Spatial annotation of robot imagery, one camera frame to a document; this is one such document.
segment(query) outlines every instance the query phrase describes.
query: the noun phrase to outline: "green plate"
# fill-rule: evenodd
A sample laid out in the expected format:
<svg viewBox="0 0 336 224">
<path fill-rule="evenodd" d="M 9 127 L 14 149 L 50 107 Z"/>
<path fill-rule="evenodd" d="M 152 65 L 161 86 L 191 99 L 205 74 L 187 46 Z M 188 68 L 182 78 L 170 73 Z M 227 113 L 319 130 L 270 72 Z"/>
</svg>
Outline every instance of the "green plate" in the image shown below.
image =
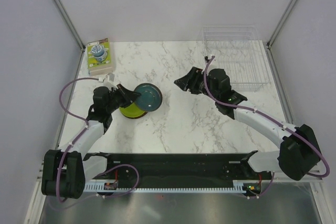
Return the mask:
<svg viewBox="0 0 336 224">
<path fill-rule="evenodd" d="M 126 108 L 120 107 L 119 110 L 121 114 L 131 119 L 141 118 L 147 114 L 146 111 L 140 110 L 139 107 L 136 106 L 134 103 L 132 103 Z"/>
</svg>

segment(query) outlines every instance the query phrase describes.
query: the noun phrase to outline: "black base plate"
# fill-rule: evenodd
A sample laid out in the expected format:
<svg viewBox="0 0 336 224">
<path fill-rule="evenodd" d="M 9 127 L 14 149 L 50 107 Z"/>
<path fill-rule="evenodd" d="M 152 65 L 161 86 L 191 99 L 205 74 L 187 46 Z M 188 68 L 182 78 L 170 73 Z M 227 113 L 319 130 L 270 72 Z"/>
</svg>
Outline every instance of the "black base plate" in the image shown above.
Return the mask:
<svg viewBox="0 0 336 224">
<path fill-rule="evenodd" d="M 246 154 L 111 154 L 91 153 L 104 156 L 110 169 L 119 164 L 131 164 L 140 174 L 138 188 L 230 188 L 233 180 L 259 180 L 240 161 Z M 271 173 L 262 172 L 263 179 L 271 179 Z M 115 174 L 106 174 L 95 179 L 114 179 Z M 118 169 L 120 188 L 131 188 L 136 182 L 136 173 L 131 168 Z"/>
</svg>

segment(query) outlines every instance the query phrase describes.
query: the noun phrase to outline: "white wall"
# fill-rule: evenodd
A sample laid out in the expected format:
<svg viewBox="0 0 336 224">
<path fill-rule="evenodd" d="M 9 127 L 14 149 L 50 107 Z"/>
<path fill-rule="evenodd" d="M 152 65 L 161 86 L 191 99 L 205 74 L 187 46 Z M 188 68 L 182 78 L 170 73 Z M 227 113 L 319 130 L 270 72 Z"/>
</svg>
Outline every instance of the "white wall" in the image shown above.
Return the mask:
<svg viewBox="0 0 336 224">
<path fill-rule="evenodd" d="M 331 166 L 336 208 L 336 1 L 299 0 L 272 47 L 297 124 L 310 125 Z"/>
<path fill-rule="evenodd" d="M 62 0 L 84 42 L 196 40 L 203 25 L 256 25 L 268 40 L 290 0 Z"/>
<path fill-rule="evenodd" d="M 23 223 L 80 49 L 52 0 L 0 0 L 0 216 Z"/>
</svg>

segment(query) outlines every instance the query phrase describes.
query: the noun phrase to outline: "wire rack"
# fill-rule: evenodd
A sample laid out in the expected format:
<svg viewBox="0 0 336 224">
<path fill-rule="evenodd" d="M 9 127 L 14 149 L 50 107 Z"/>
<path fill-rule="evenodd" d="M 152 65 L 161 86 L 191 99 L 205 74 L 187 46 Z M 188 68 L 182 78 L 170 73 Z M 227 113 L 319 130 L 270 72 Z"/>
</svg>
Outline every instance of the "wire rack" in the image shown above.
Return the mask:
<svg viewBox="0 0 336 224">
<path fill-rule="evenodd" d="M 262 41 L 254 26 L 204 26 L 201 56 L 216 56 L 214 64 L 230 77 L 233 89 L 257 91 L 270 82 Z"/>
</svg>

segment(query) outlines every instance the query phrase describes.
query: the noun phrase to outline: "white marble surface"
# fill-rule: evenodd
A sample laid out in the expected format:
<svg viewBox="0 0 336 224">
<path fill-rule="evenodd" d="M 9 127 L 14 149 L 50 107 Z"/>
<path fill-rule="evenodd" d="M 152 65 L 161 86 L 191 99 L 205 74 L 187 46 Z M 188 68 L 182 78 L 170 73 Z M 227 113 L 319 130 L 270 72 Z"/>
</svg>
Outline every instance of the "white marble surface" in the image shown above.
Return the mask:
<svg viewBox="0 0 336 224">
<path fill-rule="evenodd" d="M 161 89 L 163 103 L 155 112 L 135 120 L 115 111 L 110 128 L 91 152 L 245 153 L 277 149 L 254 129 L 220 114 L 210 98 L 183 92 L 174 85 L 173 81 L 187 74 L 192 66 L 204 67 L 198 42 L 117 42 L 111 46 L 115 83 L 120 82 L 130 90 L 143 82 L 153 83 Z M 264 49 L 258 55 L 266 58 Z M 84 57 L 79 77 L 87 76 L 87 58 Z M 92 104 L 92 92 L 100 85 L 98 81 L 79 81 L 70 110 L 86 117 Z M 242 94 L 284 120 L 271 75 L 270 84 L 256 92 Z M 71 140 L 81 127 L 83 121 L 68 116 L 60 144 Z"/>
</svg>

